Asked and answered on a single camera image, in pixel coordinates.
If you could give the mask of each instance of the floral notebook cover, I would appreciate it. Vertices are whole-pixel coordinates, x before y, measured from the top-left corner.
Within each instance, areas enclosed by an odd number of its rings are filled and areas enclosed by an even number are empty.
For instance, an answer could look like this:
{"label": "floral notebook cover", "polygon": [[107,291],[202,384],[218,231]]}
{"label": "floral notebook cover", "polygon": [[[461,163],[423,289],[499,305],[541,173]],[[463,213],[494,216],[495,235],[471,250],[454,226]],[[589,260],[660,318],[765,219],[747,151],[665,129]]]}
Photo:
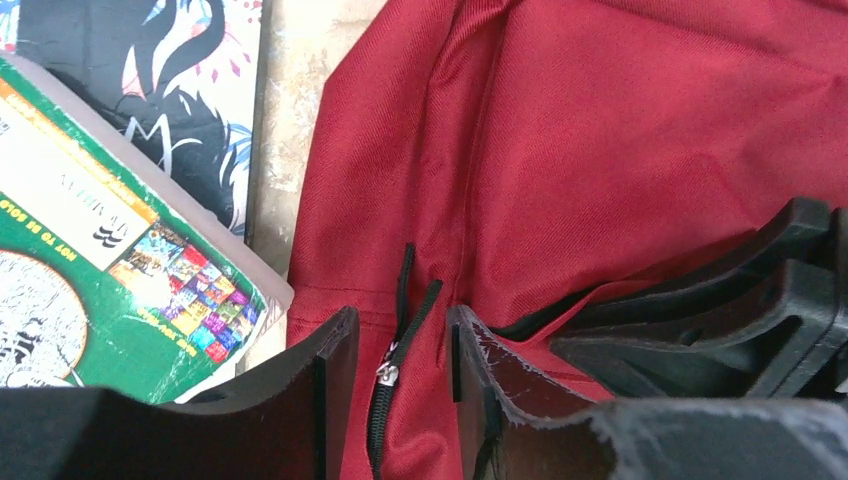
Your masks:
{"label": "floral notebook cover", "polygon": [[0,45],[247,237],[262,14],[257,0],[0,0]]}

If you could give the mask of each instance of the black cat illustration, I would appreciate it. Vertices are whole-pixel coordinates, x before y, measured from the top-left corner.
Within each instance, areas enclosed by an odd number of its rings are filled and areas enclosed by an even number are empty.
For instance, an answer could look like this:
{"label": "black cat illustration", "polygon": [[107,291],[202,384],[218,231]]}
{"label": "black cat illustration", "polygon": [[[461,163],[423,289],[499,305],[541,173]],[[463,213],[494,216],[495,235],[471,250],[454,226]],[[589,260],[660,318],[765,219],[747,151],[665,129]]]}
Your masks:
{"label": "black cat illustration", "polygon": [[[205,2],[206,29],[154,72],[154,52],[180,9]],[[209,57],[225,35],[223,0],[27,0],[21,6],[19,55],[47,67],[168,173],[225,226],[234,227],[229,122],[173,85]],[[125,94],[124,66],[135,65],[142,95]]]}

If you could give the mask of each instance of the green book cover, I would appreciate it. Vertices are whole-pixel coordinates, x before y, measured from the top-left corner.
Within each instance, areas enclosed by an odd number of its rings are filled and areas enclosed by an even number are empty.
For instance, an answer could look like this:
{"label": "green book cover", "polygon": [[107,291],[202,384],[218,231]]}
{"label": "green book cover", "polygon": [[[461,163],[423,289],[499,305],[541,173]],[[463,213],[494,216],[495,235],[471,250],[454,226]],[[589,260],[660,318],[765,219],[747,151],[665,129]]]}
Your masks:
{"label": "green book cover", "polygon": [[0,386],[178,399],[249,342],[257,287],[0,58]]}

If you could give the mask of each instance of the zipper pull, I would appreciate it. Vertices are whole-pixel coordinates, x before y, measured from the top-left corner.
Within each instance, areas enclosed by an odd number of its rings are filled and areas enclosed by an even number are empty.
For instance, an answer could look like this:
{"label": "zipper pull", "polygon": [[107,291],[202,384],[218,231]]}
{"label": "zipper pull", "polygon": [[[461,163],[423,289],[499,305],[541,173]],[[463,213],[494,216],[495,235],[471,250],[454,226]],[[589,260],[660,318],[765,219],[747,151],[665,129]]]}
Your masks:
{"label": "zipper pull", "polygon": [[386,387],[394,387],[399,376],[400,370],[391,362],[386,362],[377,369],[377,383]]}
{"label": "zipper pull", "polygon": [[397,349],[398,342],[392,342],[389,345],[389,349],[386,351],[386,354],[383,355],[383,363],[380,364],[380,368],[377,369],[377,383],[380,385],[385,385],[387,387],[394,387],[395,383],[397,383],[398,376],[400,376],[400,370],[396,365],[392,365],[392,357],[394,356],[395,349]]}

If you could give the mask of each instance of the book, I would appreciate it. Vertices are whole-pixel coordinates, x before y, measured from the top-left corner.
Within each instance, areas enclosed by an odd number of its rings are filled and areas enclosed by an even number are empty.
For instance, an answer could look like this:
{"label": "book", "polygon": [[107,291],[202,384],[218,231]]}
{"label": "book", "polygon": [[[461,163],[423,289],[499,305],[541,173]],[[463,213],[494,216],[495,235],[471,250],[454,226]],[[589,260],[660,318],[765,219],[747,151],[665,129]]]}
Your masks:
{"label": "book", "polygon": [[0,386],[184,401],[291,288],[61,82],[0,55]]}
{"label": "book", "polygon": [[0,0],[0,36],[246,237],[270,3]]}

